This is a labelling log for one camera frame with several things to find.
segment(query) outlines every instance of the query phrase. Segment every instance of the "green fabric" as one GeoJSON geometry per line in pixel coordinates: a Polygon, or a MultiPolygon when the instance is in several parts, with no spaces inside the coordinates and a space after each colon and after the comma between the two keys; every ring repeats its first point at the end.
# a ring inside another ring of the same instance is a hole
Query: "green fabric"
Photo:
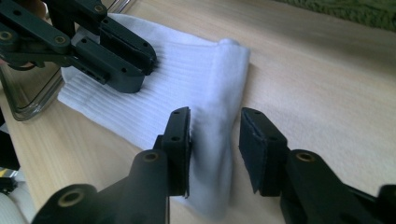
{"type": "Polygon", "coordinates": [[[390,0],[276,0],[344,20],[396,32],[396,1],[390,0]]]}

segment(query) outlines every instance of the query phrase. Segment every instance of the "light wood surface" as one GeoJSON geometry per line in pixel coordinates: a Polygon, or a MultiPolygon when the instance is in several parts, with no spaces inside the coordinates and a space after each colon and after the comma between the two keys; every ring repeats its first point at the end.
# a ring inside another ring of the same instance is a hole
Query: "light wood surface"
{"type": "MultiPolygon", "coordinates": [[[[272,1],[137,0],[128,14],[238,40],[251,49],[243,106],[265,113],[290,148],[317,152],[348,185],[376,195],[396,183],[396,34],[272,1]]],[[[25,122],[12,118],[2,91],[0,106],[37,209],[70,184],[111,185],[140,150],[58,101],[25,122]]],[[[284,223],[277,198],[252,193],[238,134],[239,118],[219,223],[284,223]]],[[[210,222],[171,203],[171,223],[210,222]]]]}

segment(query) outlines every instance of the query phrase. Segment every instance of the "robotic arm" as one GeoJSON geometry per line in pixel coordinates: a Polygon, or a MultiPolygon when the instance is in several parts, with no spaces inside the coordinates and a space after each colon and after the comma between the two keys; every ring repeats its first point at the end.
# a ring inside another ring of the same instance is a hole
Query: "robotic arm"
{"type": "Polygon", "coordinates": [[[53,26],[40,20],[12,0],[0,1],[0,58],[14,69],[27,63],[43,67],[54,62],[75,66],[116,91],[140,90],[152,72],[157,56],[153,47],[107,16],[100,0],[44,0],[53,26]],[[99,35],[96,43],[87,36],[75,45],[75,23],[99,35]]]}

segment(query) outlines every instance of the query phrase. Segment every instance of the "black plastic bracket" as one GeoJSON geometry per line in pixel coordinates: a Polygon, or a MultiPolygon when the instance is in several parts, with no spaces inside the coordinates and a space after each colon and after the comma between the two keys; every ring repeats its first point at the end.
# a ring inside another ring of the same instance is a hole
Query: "black plastic bracket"
{"type": "Polygon", "coordinates": [[[373,197],[345,185],[316,153],[292,150],[260,111],[243,108],[239,149],[253,190],[280,196],[288,224],[396,223],[396,185],[373,197]]]}
{"type": "Polygon", "coordinates": [[[169,196],[189,194],[190,110],[172,112],[154,148],[138,153],[129,175],[97,192],[71,185],[53,194],[33,224],[169,223],[169,196]]]}
{"type": "Polygon", "coordinates": [[[107,16],[99,0],[45,0],[53,26],[12,0],[0,1],[0,58],[10,67],[27,63],[43,67],[54,62],[75,66],[101,84],[124,92],[138,92],[157,61],[144,39],[107,16]],[[95,35],[73,46],[75,22],[95,35]]]}

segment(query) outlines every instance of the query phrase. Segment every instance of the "white sock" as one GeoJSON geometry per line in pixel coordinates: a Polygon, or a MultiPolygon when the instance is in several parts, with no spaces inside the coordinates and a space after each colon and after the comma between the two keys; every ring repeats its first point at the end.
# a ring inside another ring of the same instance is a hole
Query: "white sock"
{"type": "Polygon", "coordinates": [[[152,148],[173,110],[189,106],[191,196],[180,200],[206,217],[223,217],[232,176],[231,130],[249,50],[231,39],[214,43],[130,16],[111,17],[154,47],[157,67],[135,94],[119,93],[65,68],[58,99],[142,149],[152,148]]]}

